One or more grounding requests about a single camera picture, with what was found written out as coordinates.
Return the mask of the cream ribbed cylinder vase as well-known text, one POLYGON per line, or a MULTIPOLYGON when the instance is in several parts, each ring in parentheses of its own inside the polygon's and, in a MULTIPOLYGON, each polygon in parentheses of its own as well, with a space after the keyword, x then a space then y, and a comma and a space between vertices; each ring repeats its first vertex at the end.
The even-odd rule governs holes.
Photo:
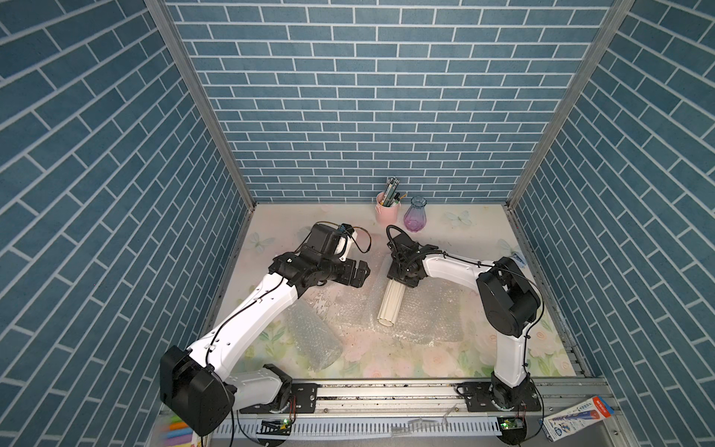
POLYGON ((401 303, 406 292, 406 286, 394 279, 387 281, 387 288, 380 305, 377 322, 385 327, 393 327, 400 314, 401 303))

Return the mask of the purple vase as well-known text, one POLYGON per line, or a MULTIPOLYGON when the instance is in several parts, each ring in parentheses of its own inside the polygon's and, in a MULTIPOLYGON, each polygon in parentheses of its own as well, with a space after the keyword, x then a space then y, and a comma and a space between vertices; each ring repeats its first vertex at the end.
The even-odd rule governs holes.
POLYGON ((411 198, 410 208, 403 217, 403 223, 407 230, 416 233, 425 228, 428 218, 426 217, 426 199, 415 196, 411 198))

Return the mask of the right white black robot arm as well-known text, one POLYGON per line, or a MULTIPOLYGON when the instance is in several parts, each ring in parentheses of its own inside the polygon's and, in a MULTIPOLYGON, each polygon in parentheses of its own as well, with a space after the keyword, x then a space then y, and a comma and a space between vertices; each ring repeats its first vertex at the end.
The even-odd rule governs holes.
POLYGON ((529 331, 538 320, 542 302, 514 260, 503 257, 488 264, 463 259, 413 240, 396 225, 389 225, 385 232, 392 263, 378 321, 394 325, 404 294, 423 279, 443 279, 477 292, 487 322, 497 332, 489 387, 493 406, 502 411, 542 410, 543 400, 526 366, 529 331))

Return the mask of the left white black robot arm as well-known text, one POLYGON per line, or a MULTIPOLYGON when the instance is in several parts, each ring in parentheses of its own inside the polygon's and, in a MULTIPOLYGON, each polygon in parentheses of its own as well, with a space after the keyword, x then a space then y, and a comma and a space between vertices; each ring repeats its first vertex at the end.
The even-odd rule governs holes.
POLYGON ((371 270, 349 258, 357 227, 315 223, 293 251, 273 258, 267 274, 223 321, 188 348, 171 346, 159 363, 159 398, 199 437, 236 411, 290 410, 292 378, 273 364, 234 376, 232 370, 267 326, 310 288, 328 282, 360 288, 371 270))

